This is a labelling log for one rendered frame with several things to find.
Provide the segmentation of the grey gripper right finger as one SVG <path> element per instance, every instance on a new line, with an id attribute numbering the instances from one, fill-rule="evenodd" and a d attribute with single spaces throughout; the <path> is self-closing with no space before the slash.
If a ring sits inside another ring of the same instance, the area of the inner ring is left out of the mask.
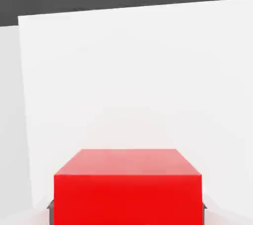
<path id="1" fill-rule="evenodd" d="M 203 206 L 203 225 L 218 225 L 217 214 L 214 211 L 210 211 L 205 203 Z"/>

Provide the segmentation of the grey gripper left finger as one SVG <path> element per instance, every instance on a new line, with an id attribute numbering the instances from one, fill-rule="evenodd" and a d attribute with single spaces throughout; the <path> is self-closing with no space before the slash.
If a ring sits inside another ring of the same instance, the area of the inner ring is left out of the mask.
<path id="1" fill-rule="evenodd" d="M 41 201 L 36 206 L 33 225 L 54 225 L 53 204 L 54 200 L 50 202 Z"/>

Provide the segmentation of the small red cube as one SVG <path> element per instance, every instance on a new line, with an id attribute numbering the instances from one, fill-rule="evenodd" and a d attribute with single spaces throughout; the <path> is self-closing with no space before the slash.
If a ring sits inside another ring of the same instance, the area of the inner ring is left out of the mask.
<path id="1" fill-rule="evenodd" d="M 202 175 L 174 149 L 84 149 L 54 175 L 54 225 L 203 225 Z"/>

